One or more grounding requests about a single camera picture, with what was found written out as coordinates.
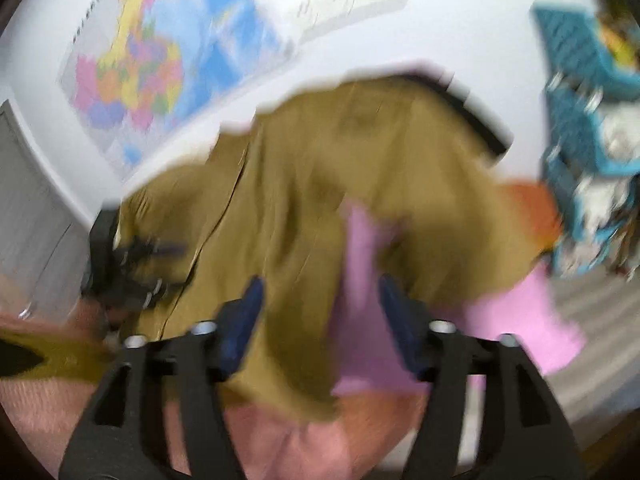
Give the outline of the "olive green jacket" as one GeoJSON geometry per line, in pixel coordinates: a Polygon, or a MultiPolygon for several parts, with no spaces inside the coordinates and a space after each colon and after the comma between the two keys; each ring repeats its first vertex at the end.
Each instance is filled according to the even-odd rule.
{"type": "Polygon", "coordinates": [[[326,335],[341,281],[345,207],[399,224],[383,269],[429,304],[504,292],[532,270],[525,224],[492,177],[484,143],[442,92],[405,77],[304,92],[222,134],[205,162],[170,168],[122,202],[123,243],[179,244],[134,269],[172,291],[125,335],[183,334],[259,276],[262,314],[230,400],[301,422],[335,415],[326,335]]]}

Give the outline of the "grey wooden door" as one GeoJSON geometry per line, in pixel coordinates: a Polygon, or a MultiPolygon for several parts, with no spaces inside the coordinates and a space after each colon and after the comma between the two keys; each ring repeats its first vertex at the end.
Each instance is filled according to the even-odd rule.
{"type": "Polygon", "coordinates": [[[1,105],[1,311],[62,323],[79,297],[88,231],[63,203],[1,105]]]}

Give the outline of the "black garment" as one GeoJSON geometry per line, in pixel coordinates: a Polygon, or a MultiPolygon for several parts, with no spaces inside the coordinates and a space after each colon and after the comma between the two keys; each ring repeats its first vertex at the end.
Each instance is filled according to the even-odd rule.
{"type": "Polygon", "coordinates": [[[393,72],[390,78],[409,81],[417,84],[421,89],[431,91],[439,96],[452,110],[454,110],[484,143],[493,159],[500,159],[510,150],[513,140],[495,120],[484,114],[478,106],[470,101],[469,93],[461,93],[452,88],[452,79],[445,79],[442,75],[430,74],[424,70],[403,70],[393,72]]]}

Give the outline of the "colourful wall map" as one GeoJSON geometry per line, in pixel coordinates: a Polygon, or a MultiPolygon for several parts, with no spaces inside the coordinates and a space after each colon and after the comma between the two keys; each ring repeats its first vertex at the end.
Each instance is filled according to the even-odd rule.
{"type": "Polygon", "coordinates": [[[185,122],[292,50],[256,0],[93,0],[60,86],[125,180],[185,122]]]}

